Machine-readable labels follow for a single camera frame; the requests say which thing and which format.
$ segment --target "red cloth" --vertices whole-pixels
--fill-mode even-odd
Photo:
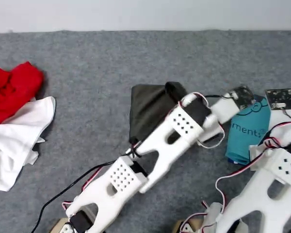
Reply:
[[[11,72],[0,69],[0,124],[35,96],[42,81],[43,73],[29,62]]]

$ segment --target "white cloth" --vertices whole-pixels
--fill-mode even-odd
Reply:
[[[54,113],[55,99],[46,97],[26,103],[0,124],[0,190],[9,191],[22,167],[34,164],[38,152],[32,148],[37,142],[44,142],[40,134]]]

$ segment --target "gray carpet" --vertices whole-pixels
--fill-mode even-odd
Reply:
[[[138,83],[180,81],[188,91],[223,94],[241,83],[257,94],[291,87],[291,32],[56,32],[0,34],[0,67],[30,61],[45,72],[39,97],[54,96],[54,122],[8,193],[0,191],[0,233],[29,233],[41,206],[84,171],[115,159],[128,147],[130,88]],[[218,148],[193,147],[146,194],[124,207],[107,233],[170,233],[175,221],[202,211],[202,199],[222,201],[215,180],[236,170]],[[142,159],[150,167],[154,157]],[[252,173],[222,181],[228,198]],[[37,233],[64,216],[61,201],[76,196],[81,183],[51,204]],[[246,222],[257,232],[260,215]],[[286,231],[291,227],[291,220]]]

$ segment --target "circuit board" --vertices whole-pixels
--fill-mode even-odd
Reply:
[[[271,110],[291,109],[291,88],[265,90]]]

